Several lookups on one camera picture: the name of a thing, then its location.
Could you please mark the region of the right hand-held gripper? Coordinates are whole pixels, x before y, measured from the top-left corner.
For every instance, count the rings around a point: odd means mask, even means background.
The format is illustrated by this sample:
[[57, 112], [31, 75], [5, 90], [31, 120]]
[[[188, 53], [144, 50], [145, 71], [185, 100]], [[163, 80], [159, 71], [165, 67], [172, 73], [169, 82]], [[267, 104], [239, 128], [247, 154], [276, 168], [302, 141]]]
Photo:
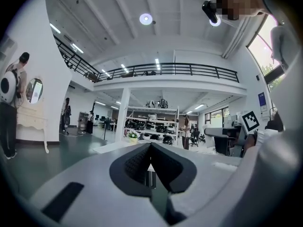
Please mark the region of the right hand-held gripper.
[[246, 112], [241, 115], [241, 124], [246, 135], [252, 134], [260, 126], [258, 119], [253, 111]]

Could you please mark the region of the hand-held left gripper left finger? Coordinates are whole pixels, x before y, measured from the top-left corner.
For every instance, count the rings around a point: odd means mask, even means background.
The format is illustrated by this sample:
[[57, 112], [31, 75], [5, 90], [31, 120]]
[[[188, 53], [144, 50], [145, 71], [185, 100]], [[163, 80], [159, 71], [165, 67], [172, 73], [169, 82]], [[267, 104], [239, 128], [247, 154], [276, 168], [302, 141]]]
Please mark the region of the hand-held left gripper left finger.
[[137, 149], [128, 146], [87, 157], [44, 183], [30, 198], [42, 210], [68, 183], [84, 187], [60, 221], [64, 227], [164, 227], [166, 222], [145, 197], [126, 195], [112, 182], [110, 165]]

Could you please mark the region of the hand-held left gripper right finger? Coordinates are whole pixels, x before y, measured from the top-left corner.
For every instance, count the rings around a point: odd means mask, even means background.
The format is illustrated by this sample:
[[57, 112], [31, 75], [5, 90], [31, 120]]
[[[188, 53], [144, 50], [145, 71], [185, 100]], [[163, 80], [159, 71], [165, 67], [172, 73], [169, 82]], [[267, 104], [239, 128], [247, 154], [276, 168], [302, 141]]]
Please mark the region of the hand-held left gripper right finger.
[[168, 189], [171, 225], [222, 225], [243, 194], [235, 179], [242, 159], [151, 143], [156, 174]]

